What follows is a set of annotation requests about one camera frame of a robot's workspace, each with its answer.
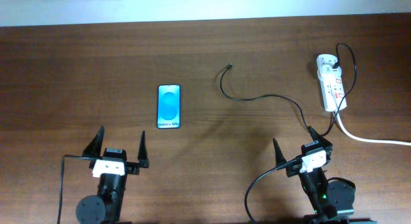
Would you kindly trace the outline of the white power strip red switches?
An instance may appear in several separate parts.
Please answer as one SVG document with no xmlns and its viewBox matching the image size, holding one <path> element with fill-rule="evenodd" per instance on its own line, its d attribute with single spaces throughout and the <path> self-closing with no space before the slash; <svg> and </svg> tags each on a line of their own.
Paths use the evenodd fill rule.
<svg viewBox="0 0 411 224">
<path fill-rule="evenodd" d="M 338 108 L 343 110 L 347 103 L 344 99 L 345 92 L 341 78 L 320 81 L 324 109 L 326 112 L 336 112 Z"/>
</svg>

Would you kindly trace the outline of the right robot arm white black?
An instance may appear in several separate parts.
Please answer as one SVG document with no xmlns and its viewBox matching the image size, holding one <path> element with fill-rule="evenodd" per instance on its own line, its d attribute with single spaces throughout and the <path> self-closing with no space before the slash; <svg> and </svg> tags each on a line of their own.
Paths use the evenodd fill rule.
<svg viewBox="0 0 411 224">
<path fill-rule="evenodd" d="M 312 127 L 308 131 L 312 142 L 301 146 L 302 153 L 287 161 L 276 140 L 273 140 L 275 166 L 285 169 L 287 177 L 297 175 L 302 189 L 309 198 L 314 213 L 305 215 L 303 223 L 349 223 L 354 213 L 356 186 L 340 177 L 327 178 L 323 166 L 331 160 L 333 144 Z"/>
</svg>

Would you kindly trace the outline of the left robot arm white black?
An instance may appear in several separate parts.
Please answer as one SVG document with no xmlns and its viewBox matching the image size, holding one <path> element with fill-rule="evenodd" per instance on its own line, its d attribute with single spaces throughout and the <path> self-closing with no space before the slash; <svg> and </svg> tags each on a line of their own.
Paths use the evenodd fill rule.
<svg viewBox="0 0 411 224">
<path fill-rule="evenodd" d="M 137 162 L 127 160 L 127 152 L 117 148 L 102 148 L 104 127 L 83 150 L 82 157 L 91 160 L 89 167 L 92 176 L 98 178 L 98 191 L 95 195 L 82 198 L 76 206 L 76 219 L 79 223 L 116 223 L 121 215 L 127 176 L 138 175 L 141 168 L 150 163 L 146 150 L 145 133 L 141 134 Z"/>
</svg>

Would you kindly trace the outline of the white USB charger adapter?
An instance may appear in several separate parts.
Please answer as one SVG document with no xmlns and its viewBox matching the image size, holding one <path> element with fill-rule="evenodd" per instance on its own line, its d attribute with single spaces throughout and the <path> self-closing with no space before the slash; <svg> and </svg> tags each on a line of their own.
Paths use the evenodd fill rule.
<svg viewBox="0 0 411 224">
<path fill-rule="evenodd" d="M 320 81 L 341 78 L 342 69 L 336 56 L 321 54 L 317 57 L 317 75 Z"/>
</svg>

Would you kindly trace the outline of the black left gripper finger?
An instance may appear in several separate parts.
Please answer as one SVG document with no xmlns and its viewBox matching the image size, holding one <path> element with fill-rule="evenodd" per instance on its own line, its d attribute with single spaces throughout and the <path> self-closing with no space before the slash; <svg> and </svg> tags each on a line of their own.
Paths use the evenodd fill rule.
<svg viewBox="0 0 411 224">
<path fill-rule="evenodd" d="M 100 157 L 104 133 L 105 129 L 103 126 L 101 126 L 93 140 L 83 150 L 82 157 L 89 157 L 95 159 Z"/>
<path fill-rule="evenodd" d="M 148 158 L 148 152 L 146 149 L 145 131 L 142 131 L 141 134 L 137 159 L 140 168 L 149 168 L 150 162 Z"/>
</svg>

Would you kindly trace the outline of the blue Galaxy smartphone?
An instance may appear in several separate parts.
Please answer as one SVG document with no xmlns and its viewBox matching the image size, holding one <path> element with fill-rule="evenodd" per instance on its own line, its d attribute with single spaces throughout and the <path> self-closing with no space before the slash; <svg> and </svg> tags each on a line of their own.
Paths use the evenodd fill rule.
<svg viewBox="0 0 411 224">
<path fill-rule="evenodd" d="M 158 129 L 180 127 L 180 85 L 158 86 L 157 127 Z"/>
</svg>

